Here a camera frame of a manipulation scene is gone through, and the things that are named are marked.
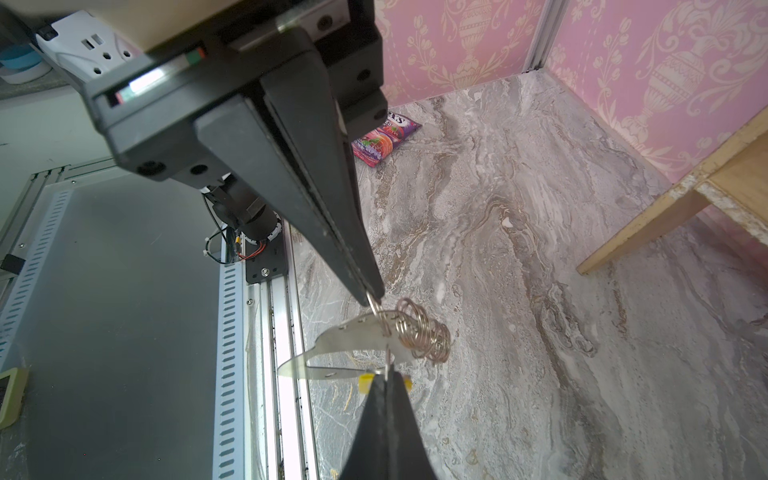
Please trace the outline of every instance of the blue container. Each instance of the blue container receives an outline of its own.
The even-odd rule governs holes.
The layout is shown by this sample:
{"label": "blue container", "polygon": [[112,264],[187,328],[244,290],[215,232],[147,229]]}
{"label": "blue container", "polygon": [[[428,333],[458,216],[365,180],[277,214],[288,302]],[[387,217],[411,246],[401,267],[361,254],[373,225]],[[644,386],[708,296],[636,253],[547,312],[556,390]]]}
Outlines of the blue container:
{"label": "blue container", "polygon": [[29,45],[12,45],[0,51],[0,64],[14,70],[23,70],[40,63],[42,58]]}

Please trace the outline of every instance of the candy bag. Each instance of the candy bag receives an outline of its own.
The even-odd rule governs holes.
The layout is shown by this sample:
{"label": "candy bag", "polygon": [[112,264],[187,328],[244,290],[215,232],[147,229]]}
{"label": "candy bag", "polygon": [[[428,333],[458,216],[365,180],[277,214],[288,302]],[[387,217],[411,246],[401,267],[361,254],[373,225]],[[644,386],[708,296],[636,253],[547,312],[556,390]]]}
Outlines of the candy bag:
{"label": "candy bag", "polygon": [[410,118],[387,112],[384,125],[352,142],[352,152],[370,167],[375,167],[419,127],[421,124]]}

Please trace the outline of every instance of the marble pattern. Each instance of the marble pattern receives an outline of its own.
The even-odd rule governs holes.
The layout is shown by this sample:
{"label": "marble pattern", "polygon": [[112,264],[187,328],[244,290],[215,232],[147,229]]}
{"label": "marble pattern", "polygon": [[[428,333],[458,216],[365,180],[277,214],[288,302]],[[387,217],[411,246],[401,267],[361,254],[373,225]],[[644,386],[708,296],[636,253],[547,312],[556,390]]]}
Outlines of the marble pattern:
{"label": "marble pattern", "polygon": [[[397,111],[424,127],[358,166],[360,195],[385,306],[410,296],[454,337],[446,364],[402,369],[439,478],[768,476],[768,290],[750,267],[694,219],[576,273],[666,180],[542,71]],[[312,345],[363,308],[294,249]],[[335,478],[365,396],[310,395]]]}

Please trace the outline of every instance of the metal wire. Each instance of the metal wire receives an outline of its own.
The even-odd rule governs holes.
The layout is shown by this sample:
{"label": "metal wire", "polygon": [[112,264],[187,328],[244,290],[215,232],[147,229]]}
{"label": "metal wire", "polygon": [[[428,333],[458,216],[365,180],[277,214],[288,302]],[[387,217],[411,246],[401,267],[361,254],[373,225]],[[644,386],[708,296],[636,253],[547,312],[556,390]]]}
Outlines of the metal wire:
{"label": "metal wire", "polygon": [[407,297],[397,302],[395,310],[403,313],[397,322],[400,342],[417,359],[445,363],[451,353],[451,332],[444,323],[430,319],[424,307]]}

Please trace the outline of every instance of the screw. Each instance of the screw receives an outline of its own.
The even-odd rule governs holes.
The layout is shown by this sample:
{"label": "screw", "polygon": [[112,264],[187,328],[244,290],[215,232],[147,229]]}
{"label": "screw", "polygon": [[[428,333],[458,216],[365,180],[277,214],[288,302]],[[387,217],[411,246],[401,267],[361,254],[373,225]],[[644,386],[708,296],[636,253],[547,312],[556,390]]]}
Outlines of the screw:
{"label": "screw", "polygon": [[333,17],[330,15],[323,15],[320,17],[320,20],[317,21],[317,29],[320,31],[325,31],[331,28],[331,25],[333,25]]}

